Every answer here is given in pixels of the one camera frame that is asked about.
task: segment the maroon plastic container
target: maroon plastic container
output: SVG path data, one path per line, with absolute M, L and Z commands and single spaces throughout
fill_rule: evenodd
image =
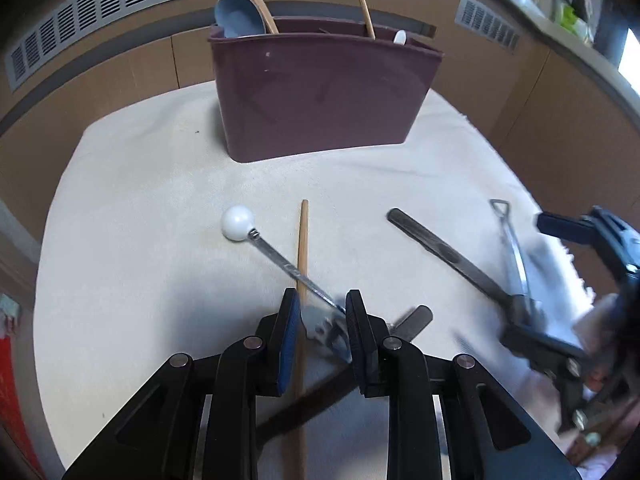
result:
M 295 153 L 401 144 L 443 54 L 395 29 L 278 18 L 280 34 L 224 38 L 211 28 L 229 155 L 253 162 Z

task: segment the kitchen counter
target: kitchen counter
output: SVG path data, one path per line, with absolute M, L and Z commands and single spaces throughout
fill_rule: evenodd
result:
M 523 18 L 522 24 L 530 25 L 543 43 L 559 51 L 563 57 L 573 58 L 570 60 L 582 64 L 588 75 L 598 81 L 640 128 L 640 95 L 609 60 L 548 19 L 533 0 L 506 0 L 506 3 L 516 7 Z

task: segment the white cloth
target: white cloth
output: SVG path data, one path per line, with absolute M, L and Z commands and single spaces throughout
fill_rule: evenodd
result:
M 300 124 L 301 135 L 304 124 Z M 426 304 L 425 353 L 471 352 L 510 391 L 528 374 L 498 342 L 497 307 L 392 226 L 399 207 L 505 286 L 490 198 L 509 200 L 532 293 L 552 332 L 590 306 L 561 243 L 536 231 L 539 211 L 486 139 L 430 91 L 402 145 L 238 164 L 225 151 L 215 83 L 123 108 L 84 133 L 49 211 L 38 273 L 34 346 L 50 431 L 69 466 L 174 352 L 200 358 L 253 333 L 289 279 L 249 243 L 220 232 L 244 203 L 266 240 L 295 261 L 309 199 L 308 273 L 335 298 L 359 288 L 393 322 Z M 307 382 L 334 363 L 311 359 Z M 286 400 L 258 400 L 258 418 Z M 383 479 L 385 399 L 351 394 L 306 427 L 308 478 Z M 534 413 L 553 434 L 554 409 Z M 261 479 L 281 478 L 278 443 Z

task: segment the metal handle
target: metal handle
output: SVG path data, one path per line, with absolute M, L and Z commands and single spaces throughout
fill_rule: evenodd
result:
M 524 296 L 526 304 L 528 305 L 531 301 L 531 291 L 529 289 L 529 282 L 527 281 L 527 272 L 524 267 L 520 245 L 516 238 L 513 225 L 511 225 L 511 204 L 506 200 L 496 199 L 489 200 L 489 204 L 491 204 L 496 216 L 500 219 L 500 225 L 509 250 L 508 273 L 510 285 L 513 290 L 509 290 L 508 292 L 514 296 Z
M 294 264 L 292 264 L 269 243 L 267 243 L 260 236 L 260 233 L 256 229 L 251 229 L 247 234 L 247 238 L 262 254 L 270 259 L 274 264 L 279 266 L 282 270 L 284 270 L 294 280 L 298 280 L 299 282 L 304 283 L 306 285 L 306 288 L 308 288 L 312 293 L 318 296 L 318 298 L 321 298 L 329 305 L 339 310 L 341 313 L 345 313 L 345 309 L 343 306 L 335 303 L 335 301 L 332 300 L 331 296 L 329 296 L 324 290 L 322 290 L 319 286 L 312 282 L 308 277 L 302 274 L 302 272 L 300 272 Z

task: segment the chopstick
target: chopstick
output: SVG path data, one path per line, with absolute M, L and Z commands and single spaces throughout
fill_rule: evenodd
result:
M 371 16 L 369 15 L 369 7 L 367 7 L 366 0 L 360 0 L 360 8 L 362 8 L 362 13 L 364 14 L 364 22 L 367 25 L 367 32 L 369 33 L 369 37 L 372 40 L 375 40 L 376 33 L 373 30 L 373 23 L 371 23 Z
M 298 269 L 303 274 L 307 270 L 308 257 L 308 224 L 309 224 L 309 200 L 303 200 L 300 205 L 300 230 L 298 232 Z M 298 296 L 300 297 L 300 309 L 306 303 L 306 286 L 302 282 L 296 283 Z M 293 389 L 296 399 L 305 393 L 305 328 L 300 324 L 300 342 L 296 345 L 296 354 L 293 369 Z M 306 435 L 304 426 L 299 426 L 295 430 L 294 442 L 296 446 L 295 471 L 298 480 L 306 478 Z

